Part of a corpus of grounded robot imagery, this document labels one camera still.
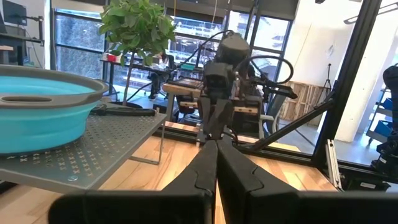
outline wooden floor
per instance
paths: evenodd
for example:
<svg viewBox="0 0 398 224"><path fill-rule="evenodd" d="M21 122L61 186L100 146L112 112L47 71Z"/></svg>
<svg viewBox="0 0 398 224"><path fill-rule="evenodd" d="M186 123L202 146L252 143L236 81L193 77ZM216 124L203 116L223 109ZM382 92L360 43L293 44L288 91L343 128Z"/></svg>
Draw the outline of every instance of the wooden floor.
<svg viewBox="0 0 398 224"><path fill-rule="evenodd" d="M150 137L134 155L157 159L159 146L160 138ZM161 190L184 170L199 151L196 145L167 139L164 146L159 166L126 161L101 189ZM296 189L335 191L326 178L314 168L259 157L249 158ZM60 195L27 186L14 187L0 195L1 223L47 223L47 210ZM225 223L219 196L216 202L216 223Z"/></svg>

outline gray metal tray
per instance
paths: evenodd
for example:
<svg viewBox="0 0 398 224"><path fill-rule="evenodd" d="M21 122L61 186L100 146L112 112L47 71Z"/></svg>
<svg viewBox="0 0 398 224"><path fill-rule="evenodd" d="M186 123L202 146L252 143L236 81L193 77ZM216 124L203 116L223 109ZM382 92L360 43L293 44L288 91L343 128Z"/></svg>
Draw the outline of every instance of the gray metal tray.
<svg viewBox="0 0 398 224"><path fill-rule="evenodd" d="M60 193L97 189L165 118L89 116L76 141L29 156L0 157L0 179Z"/></svg>

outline chair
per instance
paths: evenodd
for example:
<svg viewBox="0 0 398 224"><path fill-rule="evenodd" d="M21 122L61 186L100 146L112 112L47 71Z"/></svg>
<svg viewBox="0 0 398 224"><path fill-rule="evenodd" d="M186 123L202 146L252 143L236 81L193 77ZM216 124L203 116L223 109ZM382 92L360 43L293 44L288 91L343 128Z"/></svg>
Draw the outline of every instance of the chair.
<svg viewBox="0 0 398 224"><path fill-rule="evenodd" d="M269 103L266 115L261 115L260 119L265 121L267 131L264 131L264 137L268 137L279 129L279 113L286 96L275 95Z"/></svg>

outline blue collapsible bowl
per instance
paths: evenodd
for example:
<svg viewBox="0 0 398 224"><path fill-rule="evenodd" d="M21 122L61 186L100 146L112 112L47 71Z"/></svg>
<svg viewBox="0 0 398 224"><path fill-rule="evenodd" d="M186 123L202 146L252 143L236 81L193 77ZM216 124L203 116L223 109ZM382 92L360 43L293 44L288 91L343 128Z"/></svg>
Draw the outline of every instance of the blue collapsible bowl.
<svg viewBox="0 0 398 224"><path fill-rule="evenodd" d="M0 65L0 154L36 152L78 139L108 87L63 72Z"/></svg>

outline person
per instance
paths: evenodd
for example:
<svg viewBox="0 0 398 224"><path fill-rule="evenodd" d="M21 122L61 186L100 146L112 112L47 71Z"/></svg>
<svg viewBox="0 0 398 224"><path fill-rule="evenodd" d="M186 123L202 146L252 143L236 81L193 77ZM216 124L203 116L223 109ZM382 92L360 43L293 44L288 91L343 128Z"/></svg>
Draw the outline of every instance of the person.
<svg viewBox="0 0 398 224"><path fill-rule="evenodd" d="M162 63L166 64L169 68L173 68L174 65L174 56L167 55L165 51L161 52L157 55L160 59L162 59ZM160 84L167 81L169 77L165 75L159 75L158 73L152 72L148 79L152 81L152 85L150 86L150 95L148 96L149 100L154 101L157 98L157 95L160 91Z"/></svg>

